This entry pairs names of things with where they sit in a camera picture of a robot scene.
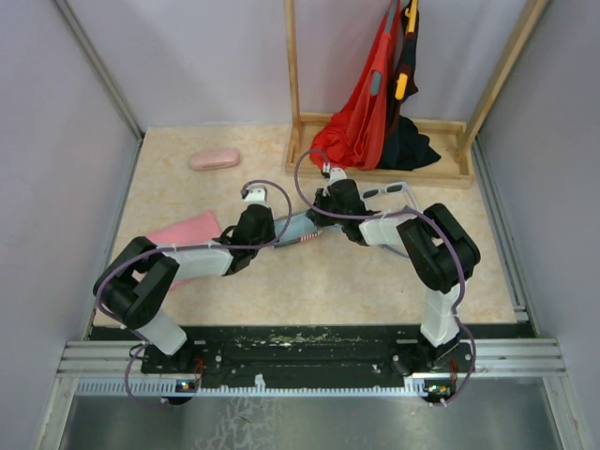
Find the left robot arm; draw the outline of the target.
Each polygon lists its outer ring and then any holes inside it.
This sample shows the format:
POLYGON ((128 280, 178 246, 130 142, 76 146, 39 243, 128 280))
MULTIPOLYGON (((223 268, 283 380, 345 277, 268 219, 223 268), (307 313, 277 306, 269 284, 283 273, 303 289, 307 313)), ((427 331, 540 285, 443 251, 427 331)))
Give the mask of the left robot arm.
POLYGON ((186 343, 186 332, 161 309, 171 286, 193 278, 234 275, 275 238, 272 210, 259 203, 250 204, 236 225, 198 248, 161 248, 139 236, 98 278, 93 295, 117 321, 157 347, 165 365, 182 372, 193 365, 195 350, 186 343))

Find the light blue lens cloth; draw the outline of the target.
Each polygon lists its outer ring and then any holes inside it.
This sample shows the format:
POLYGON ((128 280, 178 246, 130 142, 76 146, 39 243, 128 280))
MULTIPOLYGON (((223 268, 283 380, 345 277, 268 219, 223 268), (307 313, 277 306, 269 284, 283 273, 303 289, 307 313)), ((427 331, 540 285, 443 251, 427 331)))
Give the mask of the light blue lens cloth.
POLYGON ((275 248, 301 243, 319 235, 319 229, 307 217, 307 213, 296 213, 290 218, 285 232, 274 244, 275 248))

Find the pink glasses case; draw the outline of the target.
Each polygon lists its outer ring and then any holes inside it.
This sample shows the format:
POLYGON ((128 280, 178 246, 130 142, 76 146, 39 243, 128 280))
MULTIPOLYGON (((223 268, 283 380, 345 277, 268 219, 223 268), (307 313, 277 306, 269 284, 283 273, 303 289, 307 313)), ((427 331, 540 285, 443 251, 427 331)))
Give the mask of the pink glasses case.
POLYGON ((240 160, 241 155, 234 148, 215 148, 194 153, 188 159, 188 166, 192 171, 202 172, 231 168, 240 160))

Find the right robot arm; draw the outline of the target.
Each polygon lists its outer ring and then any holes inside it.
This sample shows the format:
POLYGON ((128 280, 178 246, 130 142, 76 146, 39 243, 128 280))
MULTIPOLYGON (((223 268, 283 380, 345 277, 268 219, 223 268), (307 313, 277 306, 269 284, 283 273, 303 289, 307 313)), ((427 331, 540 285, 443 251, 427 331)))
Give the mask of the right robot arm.
POLYGON ((457 341, 460 331, 458 306, 481 253, 441 203, 422 212, 409 205, 397 213, 367 209, 367 200, 399 193, 409 193, 406 183, 360 191, 353 180, 340 179, 316 191, 308 214, 319 227, 339 226, 360 246, 404 249, 426 286, 426 312, 420 325, 426 342, 418 349, 419 360, 425 368, 437 371, 452 359, 450 344, 457 341))

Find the grey blue frame glasses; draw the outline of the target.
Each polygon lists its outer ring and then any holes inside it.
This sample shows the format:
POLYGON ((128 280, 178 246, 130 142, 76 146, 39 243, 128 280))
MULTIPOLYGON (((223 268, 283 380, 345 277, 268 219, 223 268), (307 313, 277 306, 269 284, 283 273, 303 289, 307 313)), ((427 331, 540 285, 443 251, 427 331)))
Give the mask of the grey blue frame glasses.
POLYGON ((402 251, 398 250, 395 247, 392 247, 392 246, 389 246, 389 245, 381 245, 381 248, 383 248, 383 249, 385 249, 387 251, 390 251, 390 252, 392 252, 393 254, 395 254, 395 255, 397 255, 399 257, 406 258, 406 259, 409 258, 409 256, 405 252, 402 252, 402 251))

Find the flag print glasses case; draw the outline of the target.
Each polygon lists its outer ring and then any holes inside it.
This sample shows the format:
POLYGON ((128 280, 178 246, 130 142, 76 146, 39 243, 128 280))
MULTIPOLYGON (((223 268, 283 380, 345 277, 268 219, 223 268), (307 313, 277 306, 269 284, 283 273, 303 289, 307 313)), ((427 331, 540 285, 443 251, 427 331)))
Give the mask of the flag print glasses case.
POLYGON ((323 231, 307 216, 307 212, 293 214, 287 227, 285 227, 286 223, 286 217, 280 217, 274 221, 275 234, 280 237, 273 248, 283 248, 305 242, 319 236, 323 231))

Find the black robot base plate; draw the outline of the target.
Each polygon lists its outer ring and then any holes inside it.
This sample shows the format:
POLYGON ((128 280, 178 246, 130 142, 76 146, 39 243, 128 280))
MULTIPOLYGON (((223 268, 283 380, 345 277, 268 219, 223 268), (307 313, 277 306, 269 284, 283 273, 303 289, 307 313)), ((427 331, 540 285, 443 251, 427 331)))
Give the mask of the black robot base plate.
POLYGON ((534 338, 526 323, 471 324, 439 350, 415 325, 188 326, 173 356, 149 345, 136 356, 144 375, 191 376, 204 389, 402 387, 418 374, 454 378, 484 360, 488 344, 534 338))

